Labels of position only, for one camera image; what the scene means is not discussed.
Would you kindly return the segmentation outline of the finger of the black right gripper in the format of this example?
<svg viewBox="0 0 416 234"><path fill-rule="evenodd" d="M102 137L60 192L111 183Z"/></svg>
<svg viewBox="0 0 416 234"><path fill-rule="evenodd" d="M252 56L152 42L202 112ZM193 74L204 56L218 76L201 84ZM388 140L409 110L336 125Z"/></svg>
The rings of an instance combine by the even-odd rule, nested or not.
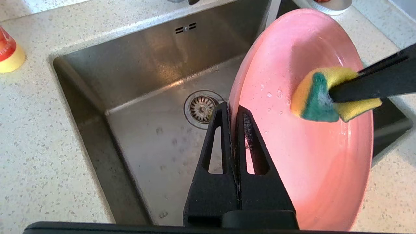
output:
<svg viewBox="0 0 416 234"><path fill-rule="evenodd" d="M343 82L329 90L336 103L347 103L395 95L410 94L416 91L416 78L383 77L355 78Z"/></svg>
<svg viewBox="0 0 416 234"><path fill-rule="evenodd" d="M359 78L410 77L415 78L416 45L406 47L358 73Z"/></svg>

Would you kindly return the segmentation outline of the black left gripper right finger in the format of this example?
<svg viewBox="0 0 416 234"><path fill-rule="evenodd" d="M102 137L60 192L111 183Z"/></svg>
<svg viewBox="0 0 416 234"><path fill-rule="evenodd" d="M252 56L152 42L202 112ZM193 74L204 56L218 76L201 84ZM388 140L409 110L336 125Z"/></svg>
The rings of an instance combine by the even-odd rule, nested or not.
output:
<svg viewBox="0 0 416 234"><path fill-rule="evenodd" d="M226 212L225 228L298 228L295 207L252 113L238 107L235 123L238 209Z"/></svg>

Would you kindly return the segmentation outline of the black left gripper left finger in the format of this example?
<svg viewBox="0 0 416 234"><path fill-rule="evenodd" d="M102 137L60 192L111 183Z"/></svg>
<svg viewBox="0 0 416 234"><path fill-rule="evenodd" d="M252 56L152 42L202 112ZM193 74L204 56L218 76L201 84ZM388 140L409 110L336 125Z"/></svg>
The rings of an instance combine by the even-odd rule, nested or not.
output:
<svg viewBox="0 0 416 234"><path fill-rule="evenodd" d="M213 110L183 209L186 227L221 227L222 216L239 209L228 114L226 102ZM212 174L209 165L218 128L223 172Z"/></svg>

